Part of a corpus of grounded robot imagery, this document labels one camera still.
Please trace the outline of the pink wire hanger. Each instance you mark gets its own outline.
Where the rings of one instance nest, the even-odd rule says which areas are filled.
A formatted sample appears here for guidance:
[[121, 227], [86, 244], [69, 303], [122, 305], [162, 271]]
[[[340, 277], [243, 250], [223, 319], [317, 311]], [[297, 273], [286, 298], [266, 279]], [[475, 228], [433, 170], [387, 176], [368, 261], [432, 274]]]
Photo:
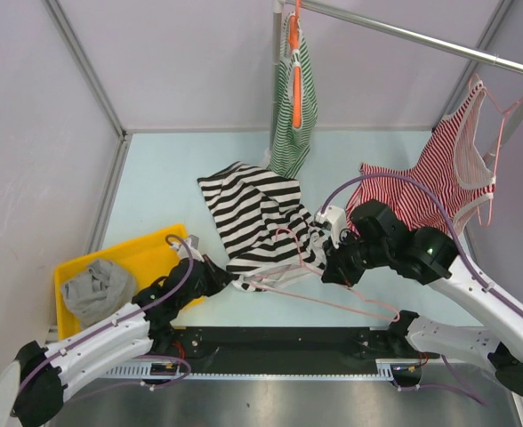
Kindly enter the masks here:
[[[304, 259], [302, 257], [302, 250], [301, 250], [302, 247], [301, 247], [301, 244], [299, 243], [299, 239], [296, 236], [296, 234], [292, 230], [290, 230], [288, 228], [279, 227], [275, 231], [275, 235], [274, 235], [274, 239], [275, 240], [278, 240], [278, 235], [280, 233], [289, 234], [293, 238], [293, 240], [294, 240], [294, 243], [295, 243], [295, 246], [296, 246], [296, 252], [297, 252], [297, 256], [298, 256], [298, 261], [299, 261], [295, 265], [294, 270], [304, 270], [305, 271], [305, 275], [309, 274], [310, 276], [315, 276], [315, 277], [322, 278], [323, 272], [321, 270], [311, 267], [308, 263], [306, 263], [304, 261]], [[361, 302], [373, 304], [373, 305], [376, 305], [376, 306], [381, 307], [383, 309], [386, 309], [386, 310], [390, 311], [393, 314], [393, 317], [389, 318], [387, 316], [383, 316], [383, 315], [380, 315], [380, 314], [377, 314], [377, 313], [373, 313], [373, 312], [369, 312], [369, 311], [363, 311], [363, 310], [357, 310], [357, 309], [354, 309], [354, 308], [351, 308], [351, 307], [348, 307], [348, 306], [343, 306], [343, 305], [340, 305], [340, 304], [337, 304], [337, 303], [328, 302], [328, 301], [324, 301], [324, 300], [319, 300], [319, 299], [313, 298], [313, 297], [308, 297], [306, 295], [293, 294], [291, 292], [278, 290], [275, 287], [272, 287], [272, 286], [269, 286], [269, 285], [266, 284], [266, 281], [269, 278], [272, 278], [273, 276], [275, 276], [275, 273], [267, 273], [265, 275], [259, 275], [259, 274], [253, 275], [246, 281], [246, 283], [248, 283], [249, 285], [253, 286], [256, 290], [262, 290], [262, 291], [265, 291], [265, 292], [271, 292], [271, 293], [274, 293], [274, 294], [280, 294], [280, 295], [283, 295], [283, 296], [288, 296], [288, 297], [301, 299], [301, 300], [305, 300], [305, 301], [309, 301], [309, 302], [315, 302], [317, 304], [322, 304], [322, 305], [325, 305], [325, 306], [328, 306], [328, 307], [332, 307], [332, 308], [335, 308], [335, 309], [338, 309], [338, 310], [348, 311], [348, 312], [351, 312], [351, 313], [354, 313], [354, 314], [358, 314], [358, 315], [362, 315], [362, 316], [365, 316], [365, 317], [385, 320], [385, 321], [388, 321], [389, 323], [396, 323], [398, 320], [401, 319], [399, 311], [396, 310], [394, 307], [390, 306], [389, 304], [387, 304], [385, 302], [381, 302], [381, 301], [378, 301], [378, 300], [366, 298], [364, 295], [362, 295], [362, 293], [360, 293], [358, 291], [355, 291], [354, 289], [351, 289], [351, 288], [349, 288], [346, 285], [344, 285], [343, 288], [346, 289], [348, 292], [356, 295], [360, 299]]]

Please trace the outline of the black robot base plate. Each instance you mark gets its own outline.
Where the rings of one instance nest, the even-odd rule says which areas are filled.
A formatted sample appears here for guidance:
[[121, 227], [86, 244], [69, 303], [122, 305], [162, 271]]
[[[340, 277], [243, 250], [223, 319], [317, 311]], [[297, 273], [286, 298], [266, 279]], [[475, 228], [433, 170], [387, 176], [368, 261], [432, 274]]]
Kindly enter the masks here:
[[406, 359], [424, 364], [434, 359], [412, 348], [387, 329], [369, 327], [230, 327], [175, 329], [171, 342], [155, 344], [146, 359], [189, 363], [254, 362], [297, 364], [305, 360], [339, 361]]

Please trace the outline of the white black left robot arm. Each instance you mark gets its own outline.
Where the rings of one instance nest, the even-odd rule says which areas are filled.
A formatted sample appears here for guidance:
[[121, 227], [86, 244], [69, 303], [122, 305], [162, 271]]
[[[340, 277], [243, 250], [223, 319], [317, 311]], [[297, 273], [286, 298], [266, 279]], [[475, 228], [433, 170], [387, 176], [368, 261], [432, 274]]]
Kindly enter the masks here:
[[200, 297], [218, 294], [233, 277], [208, 257], [185, 258], [107, 318], [59, 342], [32, 341], [18, 351], [20, 387], [10, 414], [41, 426], [88, 383], [123, 362], [173, 345], [172, 322]]

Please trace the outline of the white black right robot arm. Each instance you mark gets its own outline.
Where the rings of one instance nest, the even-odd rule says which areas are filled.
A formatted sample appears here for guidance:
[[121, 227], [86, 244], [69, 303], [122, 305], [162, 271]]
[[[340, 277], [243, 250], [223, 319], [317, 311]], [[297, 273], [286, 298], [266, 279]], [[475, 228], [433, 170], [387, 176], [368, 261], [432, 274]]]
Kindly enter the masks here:
[[523, 397], [523, 303], [497, 285], [446, 233], [431, 227], [409, 230], [391, 209], [372, 200], [348, 228], [343, 209], [330, 205], [316, 215], [328, 230], [325, 283], [354, 286], [367, 270], [388, 267], [399, 276], [443, 294], [469, 312], [478, 327], [451, 326], [403, 310], [387, 334], [389, 350], [414, 350], [461, 360], [491, 373]]

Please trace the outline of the black white striped tank top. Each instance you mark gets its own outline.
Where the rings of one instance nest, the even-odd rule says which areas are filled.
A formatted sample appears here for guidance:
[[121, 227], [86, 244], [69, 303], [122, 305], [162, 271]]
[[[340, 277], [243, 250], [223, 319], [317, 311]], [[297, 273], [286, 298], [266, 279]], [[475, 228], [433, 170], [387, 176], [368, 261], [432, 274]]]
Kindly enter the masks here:
[[197, 180], [229, 257], [232, 285], [278, 289], [326, 266], [323, 230], [301, 202], [297, 180], [236, 162]]

